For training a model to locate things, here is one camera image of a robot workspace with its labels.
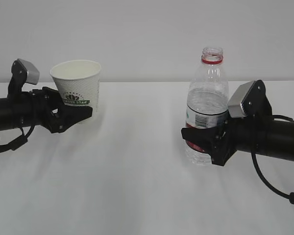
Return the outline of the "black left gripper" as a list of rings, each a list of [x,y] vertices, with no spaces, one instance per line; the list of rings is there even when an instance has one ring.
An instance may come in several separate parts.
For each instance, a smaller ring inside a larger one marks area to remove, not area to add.
[[[49,87],[24,91],[25,73],[15,60],[11,66],[12,77],[8,84],[8,100],[13,111],[30,127],[41,125],[51,133],[63,133],[71,126],[92,116],[90,106],[65,106],[58,90]]]

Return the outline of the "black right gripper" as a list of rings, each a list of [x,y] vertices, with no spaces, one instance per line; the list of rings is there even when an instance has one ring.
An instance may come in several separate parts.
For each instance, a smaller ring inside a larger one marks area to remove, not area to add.
[[[272,107],[266,96],[266,87],[262,80],[256,80],[243,102],[245,117],[232,118],[221,127],[207,129],[181,129],[182,138],[196,145],[200,152],[211,154],[214,165],[225,165],[238,150],[250,152],[252,132],[271,119]]]

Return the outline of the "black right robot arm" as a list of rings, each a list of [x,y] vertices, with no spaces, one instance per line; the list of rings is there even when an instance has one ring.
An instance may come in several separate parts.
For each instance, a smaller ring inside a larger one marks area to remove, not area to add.
[[[241,84],[228,102],[227,118],[211,128],[184,127],[182,138],[224,166],[236,151],[294,162],[294,120],[273,115],[262,80]]]

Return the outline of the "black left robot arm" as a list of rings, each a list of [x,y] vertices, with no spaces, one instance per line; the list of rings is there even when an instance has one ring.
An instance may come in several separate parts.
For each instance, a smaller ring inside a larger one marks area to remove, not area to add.
[[[41,125],[51,133],[63,133],[92,116],[92,107],[67,105],[58,90],[23,91],[25,83],[36,85],[39,81],[40,72],[31,62],[16,59],[11,73],[7,97],[0,98],[0,131]]]

